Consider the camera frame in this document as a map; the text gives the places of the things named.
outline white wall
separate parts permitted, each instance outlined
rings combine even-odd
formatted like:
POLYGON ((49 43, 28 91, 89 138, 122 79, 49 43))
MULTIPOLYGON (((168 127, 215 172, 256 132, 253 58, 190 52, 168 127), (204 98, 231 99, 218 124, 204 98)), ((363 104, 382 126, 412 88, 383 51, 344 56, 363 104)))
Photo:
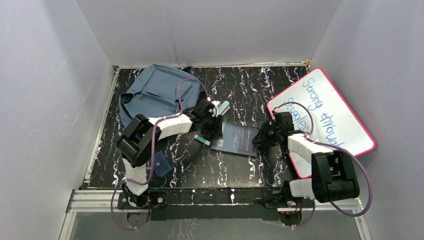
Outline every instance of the white wall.
POLYGON ((77 0, 113 65, 311 59, 341 0, 77 0))
POLYGON ((1 239, 57 239, 113 68, 75 0, 0 2, 1 239))
POLYGON ((344 0, 311 61, 375 138, 359 160, 373 183, 365 217, 377 240, 424 235, 423 26, 422 0, 344 0))

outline table surface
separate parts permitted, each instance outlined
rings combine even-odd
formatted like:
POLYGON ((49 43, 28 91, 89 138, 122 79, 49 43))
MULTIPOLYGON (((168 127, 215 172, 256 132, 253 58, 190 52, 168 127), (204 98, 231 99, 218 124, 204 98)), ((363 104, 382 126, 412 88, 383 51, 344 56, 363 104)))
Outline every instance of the table surface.
MULTIPOLYGON (((307 218, 310 212, 304 211, 307 218)), ((127 213, 116 212, 127 224, 127 213)), ((316 211, 311 221, 296 230, 277 221, 261 219, 177 219, 151 221, 137 231, 120 228, 110 212, 78 212, 71 240, 148 239, 148 240, 360 240, 355 219, 336 210, 316 211)))
MULTIPOLYGON (((121 69, 114 87, 88 188, 110 189, 124 176, 125 168, 115 141, 123 132, 119 95, 127 91, 140 68, 121 69)), ((212 100, 228 101, 224 121, 259 128, 267 118, 267 102, 307 73, 304 66, 202 67, 189 73, 205 84, 212 100)), ((157 143, 175 167, 165 178, 154 174, 155 188, 256 188, 278 187, 298 178, 291 161, 274 147, 258 157, 220 153, 193 140, 194 132, 157 143)))

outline metal frame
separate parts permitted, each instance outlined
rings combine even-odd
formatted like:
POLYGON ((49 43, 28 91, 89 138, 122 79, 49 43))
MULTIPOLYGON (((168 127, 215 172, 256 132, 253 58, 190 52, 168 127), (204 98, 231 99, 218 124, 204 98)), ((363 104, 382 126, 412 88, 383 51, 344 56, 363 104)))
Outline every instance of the metal frame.
MULTIPOLYGON (((359 198, 358 198, 358 201, 359 201, 359 204, 362 206, 362 202, 359 198)), ((361 209, 353 209, 352 212, 354 214, 357 214, 363 209, 364 209, 363 207, 361 207, 361 209)), ((357 216, 355 217, 355 222, 359 231, 360 239, 372 240, 373 238, 371 237, 371 232, 370 232, 370 229, 368 228, 367 220, 365 219, 365 217, 363 215, 357 216)))
POLYGON ((117 67, 115 69, 114 73, 113 73, 113 79, 112 79, 112 83, 111 83, 111 86, 110 86, 109 95, 107 96, 106 107, 105 107, 105 110, 104 110, 104 114, 103 114, 103 116, 101 117, 101 120, 100 120, 100 126, 98 127, 97 136, 95 138, 95 142, 94 142, 94 145, 93 145, 93 150, 91 152, 91 156, 89 158, 87 170, 85 172, 84 182, 90 181, 90 175, 92 174, 94 161, 95 161, 96 156, 98 154, 100 139, 102 138, 103 130, 105 128, 105 122, 106 122, 106 118, 108 117, 109 106, 111 105, 112 96, 114 95, 114 90, 115 90, 115 86, 117 84, 119 72, 120 72, 120 68, 117 67))
MULTIPOLYGON (((66 217, 63 223, 62 231, 59 240, 68 240, 71 237, 72 229, 75 223, 76 215, 80 212, 110 212, 111 211, 111 198, 113 190, 74 190, 72 192, 66 217)), ((113 198, 113 211, 126 212, 126 213, 148 213, 147 209, 131 209, 120 210, 116 206, 118 204, 119 194, 122 190, 116 191, 113 198)), ((329 203, 320 203, 315 200, 316 211, 336 211, 336 209, 329 203)), ((346 199, 337 201, 337 205, 345 210, 352 211, 354 214, 362 211, 363 205, 359 198, 346 199)), ((279 212, 293 212, 293 208, 277 208, 279 212)), ((305 207, 303 211, 312 211, 311 207, 305 207)), ((367 221, 364 216, 355 217, 357 229, 362 240, 371 240, 371 233, 368 229, 367 221)))
POLYGON ((76 216, 76 212, 68 212, 66 214, 62 230, 60 231, 59 240, 69 240, 71 238, 76 216))
MULTIPOLYGON (((235 65, 205 65, 205 66, 201 66, 201 65, 189 65, 189 64, 185 64, 185 63, 181 63, 181 64, 167 64, 171 67, 175 67, 175 68, 184 68, 184 67, 192 67, 192 68, 224 68, 224 67, 278 67, 278 66, 309 66, 307 64, 307 61, 302 61, 302 62, 257 62, 257 63, 246 63, 246 64, 235 64, 235 65)), ((120 67, 120 69, 142 69, 142 68, 147 68, 148 66, 135 66, 135 67, 131 67, 131 66, 124 66, 124 67, 120 67)))

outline black marble surface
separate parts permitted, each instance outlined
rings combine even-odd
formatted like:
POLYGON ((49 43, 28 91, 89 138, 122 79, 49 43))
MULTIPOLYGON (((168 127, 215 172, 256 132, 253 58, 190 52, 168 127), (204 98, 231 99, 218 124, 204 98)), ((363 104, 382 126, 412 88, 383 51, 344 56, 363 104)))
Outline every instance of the black marble surface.
MULTIPOLYGON (((119 94, 126 92, 142 69, 121 69, 108 110, 98 154, 88 188, 113 188, 125 168, 115 141, 123 131, 119 120, 119 94)), ((259 128, 266 119, 266 103, 307 73, 303 66, 206 67, 192 68, 191 74, 203 82, 212 100, 229 101, 231 109, 224 121, 259 128)), ((165 151, 175 170, 166 178, 154 174, 150 187, 255 188, 277 187, 297 178, 289 159, 278 147, 244 157, 211 151, 193 140, 194 132, 159 141, 157 151, 165 151)))

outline book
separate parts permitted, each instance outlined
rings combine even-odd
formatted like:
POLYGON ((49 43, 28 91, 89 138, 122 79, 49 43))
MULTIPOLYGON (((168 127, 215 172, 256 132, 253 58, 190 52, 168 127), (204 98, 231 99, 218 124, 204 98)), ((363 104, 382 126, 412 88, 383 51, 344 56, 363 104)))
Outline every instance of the book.
POLYGON ((210 148, 223 153, 257 157, 257 146, 252 140, 258 132, 256 127, 223 122, 222 137, 214 137, 210 148))

